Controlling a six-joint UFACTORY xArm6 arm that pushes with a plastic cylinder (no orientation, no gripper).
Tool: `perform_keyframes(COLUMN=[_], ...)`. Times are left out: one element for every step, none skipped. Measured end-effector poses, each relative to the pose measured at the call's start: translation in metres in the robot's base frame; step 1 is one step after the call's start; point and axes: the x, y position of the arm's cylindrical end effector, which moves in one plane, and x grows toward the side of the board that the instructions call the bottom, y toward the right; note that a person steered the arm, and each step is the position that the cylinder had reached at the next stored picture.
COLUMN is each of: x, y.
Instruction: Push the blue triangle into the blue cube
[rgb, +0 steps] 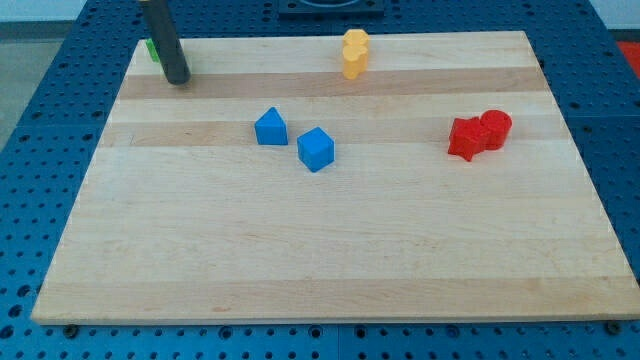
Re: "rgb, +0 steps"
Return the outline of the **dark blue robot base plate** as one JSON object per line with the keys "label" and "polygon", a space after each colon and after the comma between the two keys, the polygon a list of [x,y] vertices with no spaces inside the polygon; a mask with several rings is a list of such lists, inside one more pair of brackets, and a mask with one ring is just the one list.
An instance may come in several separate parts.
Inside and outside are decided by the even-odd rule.
{"label": "dark blue robot base plate", "polygon": [[279,0],[278,15],[297,16],[383,15],[385,0]]}

